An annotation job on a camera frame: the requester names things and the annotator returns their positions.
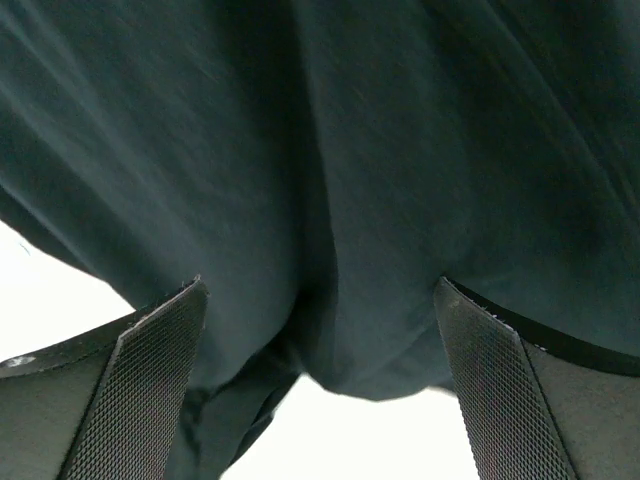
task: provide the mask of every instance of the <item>wrinkled cloth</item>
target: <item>wrinkled cloth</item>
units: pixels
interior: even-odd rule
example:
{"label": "wrinkled cloth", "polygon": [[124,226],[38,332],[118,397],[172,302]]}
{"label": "wrinkled cloth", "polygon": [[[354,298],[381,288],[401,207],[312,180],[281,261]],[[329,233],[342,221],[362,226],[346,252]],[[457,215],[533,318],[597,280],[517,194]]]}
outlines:
{"label": "wrinkled cloth", "polygon": [[0,218],[134,307],[202,275],[168,478],[217,478],[300,374],[447,382],[444,274],[640,354],[638,25],[634,0],[5,0]]}

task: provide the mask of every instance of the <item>white floor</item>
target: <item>white floor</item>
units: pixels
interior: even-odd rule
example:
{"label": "white floor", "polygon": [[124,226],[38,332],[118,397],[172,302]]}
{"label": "white floor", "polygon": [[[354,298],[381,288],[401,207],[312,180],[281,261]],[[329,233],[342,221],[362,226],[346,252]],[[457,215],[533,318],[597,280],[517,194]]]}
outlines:
{"label": "white floor", "polygon": [[[0,223],[0,361],[131,312],[108,285],[43,254]],[[454,397],[427,390],[373,403],[307,378],[224,480],[476,480]]]}

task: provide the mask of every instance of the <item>mesh pattern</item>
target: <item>mesh pattern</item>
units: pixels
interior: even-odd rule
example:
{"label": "mesh pattern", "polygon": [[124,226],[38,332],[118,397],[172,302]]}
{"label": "mesh pattern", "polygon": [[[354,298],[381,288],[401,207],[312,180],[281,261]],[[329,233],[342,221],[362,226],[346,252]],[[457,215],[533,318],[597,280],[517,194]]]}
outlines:
{"label": "mesh pattern", "polygon": [[202,329],[192,289],[123,334],[63,479],[161,479]]}
{"label": "mesh pattern", "polygon": [[480,478],[573,479],[517,334],[465,301],[439,317]]}

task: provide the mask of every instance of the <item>dark clothing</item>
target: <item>dark clothing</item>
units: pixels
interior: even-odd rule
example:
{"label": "dark clothing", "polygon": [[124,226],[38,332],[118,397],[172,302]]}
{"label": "dark clothing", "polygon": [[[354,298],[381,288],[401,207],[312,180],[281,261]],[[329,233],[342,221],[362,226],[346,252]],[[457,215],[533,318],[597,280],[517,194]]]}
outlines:
{"label": "dark clothing", "polygon": [[446,382],[443,274],[640,354],[639,25],[635,0],[5,0],[0,216],[134,307],[202,274],[170,478],[220,474],[302,372]]}

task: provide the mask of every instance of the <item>white background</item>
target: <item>white background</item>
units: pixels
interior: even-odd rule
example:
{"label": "white background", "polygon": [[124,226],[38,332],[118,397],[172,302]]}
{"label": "white background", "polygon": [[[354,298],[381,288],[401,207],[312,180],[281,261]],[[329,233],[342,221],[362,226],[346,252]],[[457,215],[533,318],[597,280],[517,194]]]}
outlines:
{"label": "white background", "polygon": [[[0,361],[131,311],[108,285],[0,223]],[[223,480],[477,478],[455,397],[426,390],[374,403],[331,395],[303,378]]]}

